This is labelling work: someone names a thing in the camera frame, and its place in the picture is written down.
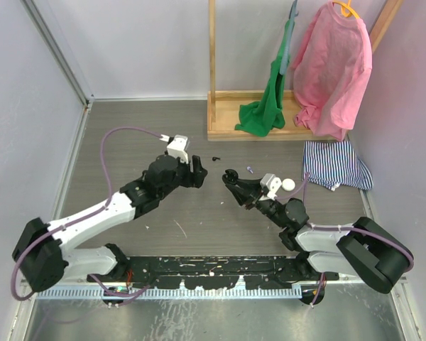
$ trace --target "wooden pole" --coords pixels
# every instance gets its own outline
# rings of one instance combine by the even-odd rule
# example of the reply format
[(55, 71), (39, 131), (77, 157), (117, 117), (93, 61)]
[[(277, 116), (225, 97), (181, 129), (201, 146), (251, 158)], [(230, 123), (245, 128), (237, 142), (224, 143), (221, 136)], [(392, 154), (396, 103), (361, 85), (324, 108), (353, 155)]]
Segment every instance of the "wooden pole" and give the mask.
[(212, 121), (216, 121), (216, 9), (215, 0), (208, 1), (210, 27), (210, 100)]
[(403, 4), (404, 0), (387, 0), (385, 6), (382, 9), (382, 12), (377, 18), (376, 24), (369, 34), (369, 39), (371, 40), (372, 53), (377, 49), (378, 44), (380, 44), (383, 36), (388, 30), (388, 27), (393, 21), (396, 13), (398, 12), (400, 5)]

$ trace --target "wooden frame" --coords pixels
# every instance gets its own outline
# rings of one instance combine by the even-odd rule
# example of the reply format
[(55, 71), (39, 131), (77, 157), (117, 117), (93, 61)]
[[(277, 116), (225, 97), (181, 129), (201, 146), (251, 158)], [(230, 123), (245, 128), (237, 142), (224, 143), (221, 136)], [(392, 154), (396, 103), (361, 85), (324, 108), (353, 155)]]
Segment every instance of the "wooden frame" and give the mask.
[[(377, 49), (391, 21), (398, 12), (403, 0), (387, 0), (369, 38), (372, 52)], [(207, 101), (207, 137), (209, 141), (294, 141), (294, 140), (325, 140), (328, 137), (313, 136), (309, 129), (296, 126), (293, 118), (300, 111), (291, 90), (284, 91), (283, 115), (285, 126), (273, 129), (267, 137), (261, 138), (245, 131), (235, 130), (239, 123), (239, 107), (262, 98), (263, 90), (259, 91), (216, 91), (216, 0), (209, 0), (209, 56), (210, 56), (210, 91)]]

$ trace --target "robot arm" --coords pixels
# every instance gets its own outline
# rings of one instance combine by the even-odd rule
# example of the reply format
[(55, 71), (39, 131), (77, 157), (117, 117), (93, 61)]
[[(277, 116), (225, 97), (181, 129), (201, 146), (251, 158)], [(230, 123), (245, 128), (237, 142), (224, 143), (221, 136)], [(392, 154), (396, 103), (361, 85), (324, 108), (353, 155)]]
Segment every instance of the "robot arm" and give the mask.
[(359, 276), (374, 290), (389, 293), (410, 269), (410, 251), (372, 219), (361, 217), (351, 225), (330, 227), (326, 233), (310, 226), (301, 200), (291, 198), (285, 204), (276, 200), (281, 181), (274, 174), (243, 180), (229, 169), (222, 180), (240, 206), (256, 208), (283, 229), (279, 234), (282, 243), (300, 252), (304, 270)]
[(105, 200), (70, 217), (47, 224), (36, 218), (26, 225), (14, 249), (14, 261), (39, 236), (78, 218), (89, 217), (55, 232), (25, 257), (20, 269), (34, 292), (47, 290), (61, 279), (82, 278), (87, 274), (120, 278), (129, 268), (129, 261), (116, 245), (107, 244), (98, 249), (76, 247), (111, 227), (154, 210), (179, 186), (202, 186), (207, 170), (202, 167), (199, 156), (193, 156), (190, 162), (186, 153), (188, 138), (177, 135), (164, 136), (162, 140), (168, 142), (166, 152), (158, 156), (140, 178), (114, 193), (107, 207), (108, 200)]

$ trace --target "yellow hanger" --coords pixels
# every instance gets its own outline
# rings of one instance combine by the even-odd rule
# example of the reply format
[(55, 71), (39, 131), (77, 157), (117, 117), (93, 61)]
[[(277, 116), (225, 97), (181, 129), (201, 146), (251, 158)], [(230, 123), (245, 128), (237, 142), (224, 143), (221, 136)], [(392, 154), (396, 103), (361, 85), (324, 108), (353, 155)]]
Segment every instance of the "yellow hanger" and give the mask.
[(342, 1), (333, 1), (333, 4), (341, 5), (341, 13), (346, 18), (350, 16), (354, 16), (355, 18), (360, 19), (360, 16), (357, 14), (357, 12), (355, 12), (354, 9), (350, 6), (351, 2), (352, 0), (349, 0), (349, 2), (346, 4), (345, 2), (342, 2)]

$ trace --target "white circular object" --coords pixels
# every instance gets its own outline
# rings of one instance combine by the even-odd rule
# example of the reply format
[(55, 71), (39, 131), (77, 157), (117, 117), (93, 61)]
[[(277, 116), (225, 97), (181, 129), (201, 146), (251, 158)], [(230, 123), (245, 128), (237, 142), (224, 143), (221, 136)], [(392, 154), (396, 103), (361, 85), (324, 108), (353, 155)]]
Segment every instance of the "white circular object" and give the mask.
[(292, 179), (284, 179), (283, 180), (283, 189), (290, 192), (291, 190), (294, 190), (295, 188), (295, 181)]

